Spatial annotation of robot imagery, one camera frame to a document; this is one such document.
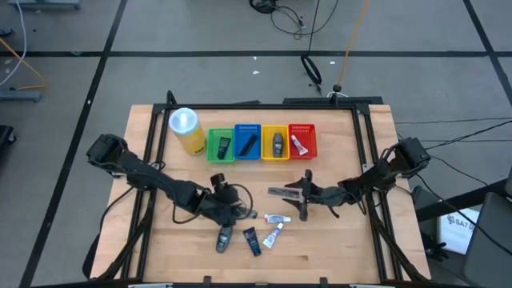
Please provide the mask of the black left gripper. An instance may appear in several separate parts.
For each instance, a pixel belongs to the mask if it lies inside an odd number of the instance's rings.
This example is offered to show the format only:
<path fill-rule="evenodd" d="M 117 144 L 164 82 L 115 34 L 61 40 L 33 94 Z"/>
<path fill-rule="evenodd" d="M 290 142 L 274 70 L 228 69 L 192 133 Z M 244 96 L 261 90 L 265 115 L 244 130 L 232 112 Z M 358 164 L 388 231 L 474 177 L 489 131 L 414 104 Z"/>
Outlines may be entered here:
<path fill-rule="evenodd" d="M 210 177 L 210 182 L 214 191 L 204 189 L 205 194 L 202 200 L 202 216 L 213 220 L 219 225 L 234 225 L 236 221 L 248 219 L 248 214 L 235 216 L 233 212 L 234 204 L 239 200 L 237 189 L 228 184 L 224 174 L 219 173 Z M 236 204 L 237 213 L 250 213 L 251 206 L 243 202 Z"/>

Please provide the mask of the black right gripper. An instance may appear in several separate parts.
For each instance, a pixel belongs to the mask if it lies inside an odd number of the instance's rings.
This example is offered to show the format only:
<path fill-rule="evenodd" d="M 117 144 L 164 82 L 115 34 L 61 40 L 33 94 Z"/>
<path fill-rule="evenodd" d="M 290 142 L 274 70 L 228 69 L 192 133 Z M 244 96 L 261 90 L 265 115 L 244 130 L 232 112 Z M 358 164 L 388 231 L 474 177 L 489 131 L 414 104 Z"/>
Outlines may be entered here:
<path fill-rule="evenodd" d="M 333 216 L 340 218 L 339 214 L 334 211 L 334 207 L 344 203 L 346 191 L 339 186 L 330 186 L 327 188 L 316 186 L 312 182 L 312 177 L 312 171 L 306 170 L 303 178 L 284 185 L 286 188 L 302 190 L 301 199 L 289 199 L 288 203 L 299 210 L 299 219 L 301 221 L 308 219 L 309 204 L 327 206 Z"/>

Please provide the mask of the clear grey comb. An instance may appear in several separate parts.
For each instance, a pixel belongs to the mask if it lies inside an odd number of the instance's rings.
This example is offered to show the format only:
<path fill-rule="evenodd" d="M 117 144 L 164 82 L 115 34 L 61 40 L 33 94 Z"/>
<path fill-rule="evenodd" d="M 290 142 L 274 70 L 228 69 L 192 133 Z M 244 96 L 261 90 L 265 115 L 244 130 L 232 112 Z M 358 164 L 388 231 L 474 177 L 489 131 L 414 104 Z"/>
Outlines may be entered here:
<path fill-rule="evenodd" d="M 302 196 L 301 191 L 286 187 L 269 187 L 267 192 L 270 195 L 291 200 L 300 200 Z"/>

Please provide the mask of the dark blue tube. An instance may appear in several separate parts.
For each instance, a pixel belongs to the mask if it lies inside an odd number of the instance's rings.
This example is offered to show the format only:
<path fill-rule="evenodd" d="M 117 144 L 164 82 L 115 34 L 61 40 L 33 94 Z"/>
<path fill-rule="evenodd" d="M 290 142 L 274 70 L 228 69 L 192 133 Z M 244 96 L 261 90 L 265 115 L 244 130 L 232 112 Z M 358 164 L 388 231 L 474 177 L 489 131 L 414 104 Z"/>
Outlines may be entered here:
<path fill-rule="evenodd" d="M 226 153 L 229 148 L 230 142 L 231 142 L 230 138 L 220 137 L 218 153 L 217 153 L 218 159 L 224 159 L 226 157 Z"/>
<path fill-rule="evenodd" d="M 246 230 L 243 231 L 243 235 L 244 235 L 244 238 L 245 240 L 247 241 L 253 255 L 255 257 L 259 256 L 262 254 L 261 252 L 261 248 L 259 246 L 259 243 L 258 243 L 258 238 L 257 238 L 257 235 L 256 235 L 256 230 L 255 228 L 251 227 L 251 228 L 248 228 Z"/>

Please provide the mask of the yellow plastic basket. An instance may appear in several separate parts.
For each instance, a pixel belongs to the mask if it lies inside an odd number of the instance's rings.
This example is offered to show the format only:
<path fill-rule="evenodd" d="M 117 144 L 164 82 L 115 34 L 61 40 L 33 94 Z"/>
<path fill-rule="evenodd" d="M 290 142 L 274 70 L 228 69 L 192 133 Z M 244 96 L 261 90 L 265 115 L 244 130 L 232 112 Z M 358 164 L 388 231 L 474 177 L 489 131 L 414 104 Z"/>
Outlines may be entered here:
<path fill-rule="evenodd" d="M 282 156 L 274 155 L 274 136 L 282 136 Z M 262 159 L 266 161 L 287 161 L 290 159 L 290 140 L 288 126 L 262 125 Z"/>

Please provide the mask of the red plastic basket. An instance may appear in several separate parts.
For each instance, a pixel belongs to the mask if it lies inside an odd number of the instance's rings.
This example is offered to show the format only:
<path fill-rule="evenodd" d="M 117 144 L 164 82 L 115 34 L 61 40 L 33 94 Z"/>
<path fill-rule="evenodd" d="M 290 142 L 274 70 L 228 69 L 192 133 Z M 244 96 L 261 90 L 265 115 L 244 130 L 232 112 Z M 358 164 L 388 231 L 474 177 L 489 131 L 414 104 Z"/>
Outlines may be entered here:
<path fill-rule="evenodd" d="M 300 143 L 308 149 L 308 153 L 300 156 L 290 137 L 290 157 L 292 159 L 312 159 L 318 155 L 316 131 L 314 124 L 289 124 L 289 137 L 294 134 Z"/>

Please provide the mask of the blue plastic basket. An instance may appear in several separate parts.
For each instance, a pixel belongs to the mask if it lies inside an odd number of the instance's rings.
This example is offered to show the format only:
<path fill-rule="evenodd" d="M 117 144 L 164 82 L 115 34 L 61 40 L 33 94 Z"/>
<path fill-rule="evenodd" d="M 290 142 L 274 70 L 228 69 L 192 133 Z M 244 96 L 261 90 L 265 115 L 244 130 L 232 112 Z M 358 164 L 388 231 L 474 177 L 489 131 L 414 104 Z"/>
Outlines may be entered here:
<path fill-rule="evenodd" d="M 258 136 L 258 140 L 245 157 L 238 154 L 252 134 Z M 260 124 L 236 124 L 234 126 L 234 156 L 239 160 L 259 160 L 262 152 L 262 128 Z"/>

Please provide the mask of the yellow wipes canister white lid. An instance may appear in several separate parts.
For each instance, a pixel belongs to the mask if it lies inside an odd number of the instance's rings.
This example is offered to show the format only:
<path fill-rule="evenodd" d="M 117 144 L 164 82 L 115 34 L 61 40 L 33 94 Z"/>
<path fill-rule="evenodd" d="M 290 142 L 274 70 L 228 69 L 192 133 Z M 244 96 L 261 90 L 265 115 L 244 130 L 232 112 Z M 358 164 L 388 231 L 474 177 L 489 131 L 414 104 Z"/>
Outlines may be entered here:
<path fill-rule="evenodd" d="M 198 155 L 205 151 L 206 136 L 199 116 L 194 110 L 187 107 L 175 110 L 168 120 L 168 125 L 185 152 Z"/>

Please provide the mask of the black round pole cap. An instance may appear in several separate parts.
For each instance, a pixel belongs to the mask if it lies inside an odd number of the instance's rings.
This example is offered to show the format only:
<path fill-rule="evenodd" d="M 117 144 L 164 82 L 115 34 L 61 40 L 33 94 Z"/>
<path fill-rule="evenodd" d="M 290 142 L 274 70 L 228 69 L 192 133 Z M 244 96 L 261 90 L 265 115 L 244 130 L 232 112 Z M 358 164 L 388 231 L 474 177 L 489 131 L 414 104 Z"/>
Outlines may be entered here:
<path fill-rule="evenodd" d="M 343 94 L 341 90 L 342 87 L 339 84 L 334 84 L 332 91 L 327 94 L 328 99 L 334 106 L 337 106 L 341 99 L 348 98 L 348 96 Z"/>

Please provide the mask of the white printed box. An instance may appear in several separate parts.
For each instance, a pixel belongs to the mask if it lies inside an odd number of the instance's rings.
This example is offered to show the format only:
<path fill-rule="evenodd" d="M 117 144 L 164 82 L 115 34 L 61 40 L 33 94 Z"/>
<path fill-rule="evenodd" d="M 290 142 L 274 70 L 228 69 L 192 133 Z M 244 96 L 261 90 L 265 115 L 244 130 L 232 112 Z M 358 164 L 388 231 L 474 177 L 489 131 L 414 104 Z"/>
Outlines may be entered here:
<path fill-rule="evenodd" d="M 446 244 L 444 249 L 465 255 L 478 216 L 478 211 L 466 208 L 461 213 L 453 212 L 439 217 L 437 220 L 437 239 L 439 242 Z"/>

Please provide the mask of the dark grey chair back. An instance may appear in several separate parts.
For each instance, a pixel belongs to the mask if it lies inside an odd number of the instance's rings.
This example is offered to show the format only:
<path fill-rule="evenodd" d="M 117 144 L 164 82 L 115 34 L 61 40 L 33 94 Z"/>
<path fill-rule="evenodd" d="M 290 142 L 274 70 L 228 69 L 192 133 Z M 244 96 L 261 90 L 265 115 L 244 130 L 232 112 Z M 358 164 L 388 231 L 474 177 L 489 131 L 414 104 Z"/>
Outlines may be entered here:
<path fill-rule="evenodd" d="M 497 194 L 488 194 L 477 224 L 512 252 L 512 202 Z M 476 286 L 512 288 L 512 256 L 476 229 L 470 240 L 462 273 Z"/>

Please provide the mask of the black caster wheel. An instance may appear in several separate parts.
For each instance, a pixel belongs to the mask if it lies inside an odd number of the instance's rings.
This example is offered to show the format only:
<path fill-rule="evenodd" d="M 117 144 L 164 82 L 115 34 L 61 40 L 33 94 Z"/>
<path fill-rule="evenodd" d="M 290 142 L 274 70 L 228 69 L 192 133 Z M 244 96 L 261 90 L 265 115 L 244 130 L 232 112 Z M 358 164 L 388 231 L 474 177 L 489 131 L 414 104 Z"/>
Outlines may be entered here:
<path fill-rule="evenodd" d="M 7 148 L 10 144 L 16 142 L 17 138 L 14 134 L 12 126 L 0 125 L 0 152 Z"/>

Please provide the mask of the grey metal floor base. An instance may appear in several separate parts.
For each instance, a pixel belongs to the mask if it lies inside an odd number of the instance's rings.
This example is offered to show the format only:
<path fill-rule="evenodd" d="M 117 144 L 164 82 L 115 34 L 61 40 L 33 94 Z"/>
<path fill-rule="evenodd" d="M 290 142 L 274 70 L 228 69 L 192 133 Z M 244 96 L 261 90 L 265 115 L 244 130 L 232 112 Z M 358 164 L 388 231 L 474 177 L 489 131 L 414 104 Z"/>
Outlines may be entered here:
<path fill-rule="evenodd" d="M 22 10 L 80 10 L 80 0 L 8 0 L 8 4 Z"/>
<path fill-rule="evenodd" d="M 40 102 L 42 93 L 28 90 L 0 90 L 0 101 L 32 101 Z"/>

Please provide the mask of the black flat base plate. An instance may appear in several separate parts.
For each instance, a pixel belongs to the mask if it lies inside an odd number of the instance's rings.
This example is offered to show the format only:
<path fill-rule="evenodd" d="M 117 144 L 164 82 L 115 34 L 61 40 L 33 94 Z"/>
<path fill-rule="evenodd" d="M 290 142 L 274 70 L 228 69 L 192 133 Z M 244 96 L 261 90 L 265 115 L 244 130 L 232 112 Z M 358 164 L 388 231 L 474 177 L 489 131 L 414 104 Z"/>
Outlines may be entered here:
<path fill-rule="evenodd" d="M 334 106 L 335 104 L 340 105 L 382 105 L 384 101 L 379 96 L 372 97 L 336 97 L 332 98 L 284 98 L 282 101 L 283 105 L 313 105 L 313 104 L 327 104 Z"/>

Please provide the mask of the black aluminium table frame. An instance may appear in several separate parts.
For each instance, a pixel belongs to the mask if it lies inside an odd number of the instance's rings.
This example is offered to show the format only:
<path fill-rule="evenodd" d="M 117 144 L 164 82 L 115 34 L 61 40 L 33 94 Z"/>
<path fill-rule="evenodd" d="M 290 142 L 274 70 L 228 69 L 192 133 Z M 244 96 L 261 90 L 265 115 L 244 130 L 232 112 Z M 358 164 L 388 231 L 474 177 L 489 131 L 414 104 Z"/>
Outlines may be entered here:
<path fill-rule="evenodd" d="M 375 284 L 380 280 L 370 220 L 354 205 L 334 211 L 311 207 L 302 222 L 291 205 L 269 195 L 271 186 L 297 181 L 312 170 L 319 186 L 360 175 L 362 162 L 370 155 L 360 154 L 369 147 L 365 129 L 356 129 L 351 112 L 338 106 L 284 106 L 279 104 L 197 104 L 205 129 L 231 128 L 238 123 L 315 126 L 318 155 L 312 160 L 241 160 L 231 164 L 212 164 L 205 155 L 184 151 L 163 117 L 163 106 L 135 105 L 130 110 L 124 139 L 131 151 L 148 155 L 151 161 L 165 163 L 172 178 L 191 180 L 207 186 L 213 174 L 222 173 L 227 181 L 243 184 L 244 195 L 254 198 L 260 214 L 285 214 L 291 222 L 284 226 L 272 248 L 254 256 L 242 232 L 254 227 L 263 238 L 271 225 L 262 218 L 240 221 L 226 252 L 215 250 L 219 228 L 205 218 L 192 219 L 174 209 L 163 192 L 154 194 L 155 210 L 149 234 L 140 239 L 131 254 L 127 274 L 145 282 L 170 282 L 174 285 L 200 282 L 210 277 L 213 284 L 270 286 L 273 284 L 318 285 Z"/>

